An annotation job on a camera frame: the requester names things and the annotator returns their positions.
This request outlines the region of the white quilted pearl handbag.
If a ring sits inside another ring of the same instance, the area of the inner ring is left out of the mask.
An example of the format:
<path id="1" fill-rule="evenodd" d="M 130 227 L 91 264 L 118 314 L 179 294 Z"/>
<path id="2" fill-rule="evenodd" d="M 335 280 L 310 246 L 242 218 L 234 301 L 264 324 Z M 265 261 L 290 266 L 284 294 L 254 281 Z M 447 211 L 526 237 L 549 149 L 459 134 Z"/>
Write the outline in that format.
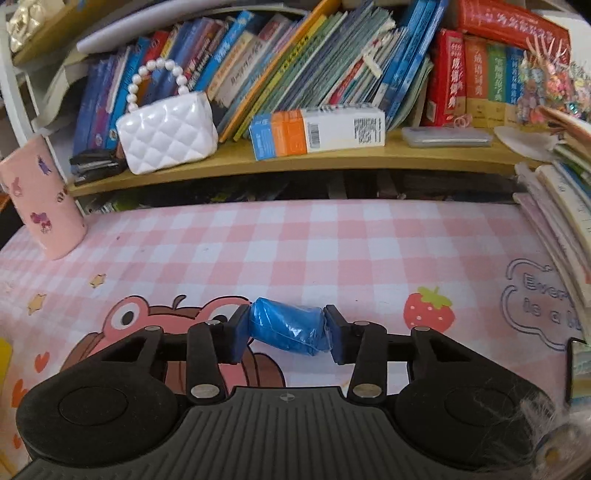
<path id="1" fill-rule="evenodd" d="M 159 70 L 170 73 L 177 93 L 140 107 L 137 92 L 143 79 Z M 116 130 L 128 169 L 146 175 L 214 154 L 218 134 L 211 103 L 202 91 L 191 92 L 183 69 L 161 57 L 140 66 L 128 86 L 126 113 L 116 121 Z"/>

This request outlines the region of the blue plastic bag roll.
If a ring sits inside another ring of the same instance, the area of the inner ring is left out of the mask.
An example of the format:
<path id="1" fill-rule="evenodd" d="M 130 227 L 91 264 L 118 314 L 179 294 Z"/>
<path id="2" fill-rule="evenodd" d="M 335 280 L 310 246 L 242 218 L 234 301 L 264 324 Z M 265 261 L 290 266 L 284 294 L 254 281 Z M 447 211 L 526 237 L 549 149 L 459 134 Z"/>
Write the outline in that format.
<path id="1" fill-rule="evenodd" d="M 331 349 L 321 307 L 301 307 L 259 297 L 250 305 L 249 335 L 283 351 L 307 356 Z"/>

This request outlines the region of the pink cylindrical holder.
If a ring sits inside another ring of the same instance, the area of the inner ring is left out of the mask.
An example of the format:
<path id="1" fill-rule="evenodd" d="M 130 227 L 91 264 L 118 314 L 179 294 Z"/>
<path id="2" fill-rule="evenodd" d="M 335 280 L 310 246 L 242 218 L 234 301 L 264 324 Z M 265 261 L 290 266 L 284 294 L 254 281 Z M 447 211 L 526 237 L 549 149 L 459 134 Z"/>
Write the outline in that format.
<path id="1" fill-rule="evenodd" d="M 42 136 L 1 161 L 1 185 L 47 258 L 62 258 L 81 243 L 87 232 L 84 218 Z"/>

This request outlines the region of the stack of paper books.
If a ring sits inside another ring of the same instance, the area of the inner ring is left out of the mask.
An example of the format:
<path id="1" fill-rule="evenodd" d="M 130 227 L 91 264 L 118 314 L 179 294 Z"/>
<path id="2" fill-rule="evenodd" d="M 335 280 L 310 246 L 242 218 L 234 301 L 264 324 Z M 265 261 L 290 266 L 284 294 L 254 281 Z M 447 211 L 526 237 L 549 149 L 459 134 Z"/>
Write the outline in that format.
<path id="1" fill-rule="evenodd" d="M 498 127 L 511 150 L 536 161 L 515 166 L 516 194 L 562 277 L 585 340 L 590 339 L 590 124 L 544 107 L 549 132 Z"/>

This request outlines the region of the orange white blue carton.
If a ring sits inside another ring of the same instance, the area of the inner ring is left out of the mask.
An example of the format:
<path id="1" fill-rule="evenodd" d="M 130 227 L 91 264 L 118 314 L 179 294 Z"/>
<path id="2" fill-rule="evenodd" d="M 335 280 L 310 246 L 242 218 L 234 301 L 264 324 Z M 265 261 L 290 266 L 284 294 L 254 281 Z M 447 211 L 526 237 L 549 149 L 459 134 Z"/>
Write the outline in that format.
<path id="1" fill-rule="evenodd" d="M 370 104 L 325 105 L 253 117 L 249 137 L 256 160 L 383 146 L 386 116 Z"/>

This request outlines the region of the yellow cardboard box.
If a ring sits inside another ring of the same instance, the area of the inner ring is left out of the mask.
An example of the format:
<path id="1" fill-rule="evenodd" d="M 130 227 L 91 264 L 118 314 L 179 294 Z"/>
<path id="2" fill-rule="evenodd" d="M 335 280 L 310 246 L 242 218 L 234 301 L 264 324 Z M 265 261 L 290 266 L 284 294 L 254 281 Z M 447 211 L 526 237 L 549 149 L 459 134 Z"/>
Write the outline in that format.
<path id="1" fill-rule="evenodd" d="M 7 376 L 8 369 L 12 358 L 13 348 L 11 343 L 4 339 L 0 339 L 0 391 L 3 389 L 3 385 Z"/>

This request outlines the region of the grey pencil case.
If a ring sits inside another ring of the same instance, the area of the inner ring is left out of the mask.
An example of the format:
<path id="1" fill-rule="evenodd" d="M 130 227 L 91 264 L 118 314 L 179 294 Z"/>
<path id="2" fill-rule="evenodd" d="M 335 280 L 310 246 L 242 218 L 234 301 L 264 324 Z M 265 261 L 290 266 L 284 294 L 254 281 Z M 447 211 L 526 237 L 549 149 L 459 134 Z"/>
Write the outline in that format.
<path id="1" fill-rule="evenodd" d="M 476 128 L 405 127 L 402 137 L 413 148 L 490 147 L 493 136 Z"/>

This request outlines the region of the pink cartoon desk mat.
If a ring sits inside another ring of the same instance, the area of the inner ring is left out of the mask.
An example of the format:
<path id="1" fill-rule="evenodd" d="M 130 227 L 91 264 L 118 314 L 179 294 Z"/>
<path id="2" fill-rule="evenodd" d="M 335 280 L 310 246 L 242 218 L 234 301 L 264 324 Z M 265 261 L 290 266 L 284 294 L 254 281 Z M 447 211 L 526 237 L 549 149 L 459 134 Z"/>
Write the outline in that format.
<path id="1" fill-rule="evenodd" d="M 565 393 L 578 316 L 522 210 L 427 201 L 295 201 L 136 210 L 87 221 L 48 260 L 26 229 L 1 251 L 1 334 L 13 349 L 1 457 L 20 470 L 24 394 L 157 312 L 221 319 L 260 297 L 332 304 L 405 334 L 423 322 L 544 389 Z"/>

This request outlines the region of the cream pearl handbag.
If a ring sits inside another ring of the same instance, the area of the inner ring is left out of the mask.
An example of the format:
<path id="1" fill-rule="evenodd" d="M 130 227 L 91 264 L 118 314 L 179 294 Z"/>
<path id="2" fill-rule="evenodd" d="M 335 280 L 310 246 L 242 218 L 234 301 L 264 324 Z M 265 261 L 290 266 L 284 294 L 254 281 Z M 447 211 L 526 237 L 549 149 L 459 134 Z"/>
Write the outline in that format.
<path id="1" fill-rule="evenodd" d="M 62 0 L 22 0 L 6 27 L 10 51 L 15 54 L 31 40 L 36 32 L 59 13 L 65 3 Z"/>

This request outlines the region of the red dictionary book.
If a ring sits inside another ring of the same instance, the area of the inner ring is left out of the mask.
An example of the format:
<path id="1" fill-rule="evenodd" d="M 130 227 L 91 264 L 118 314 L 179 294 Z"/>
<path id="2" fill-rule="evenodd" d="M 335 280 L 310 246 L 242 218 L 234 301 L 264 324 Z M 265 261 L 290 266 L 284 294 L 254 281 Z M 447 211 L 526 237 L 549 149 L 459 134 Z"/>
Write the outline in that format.
<path id="1" fill-rule="evenodd" d="M 570 34 L 564 27 L 504 1 L 460 0 L 450 3 L 450 22 L 470 35 L 527 49 L 545 47 L 565 64 L 571 60 Z"/>

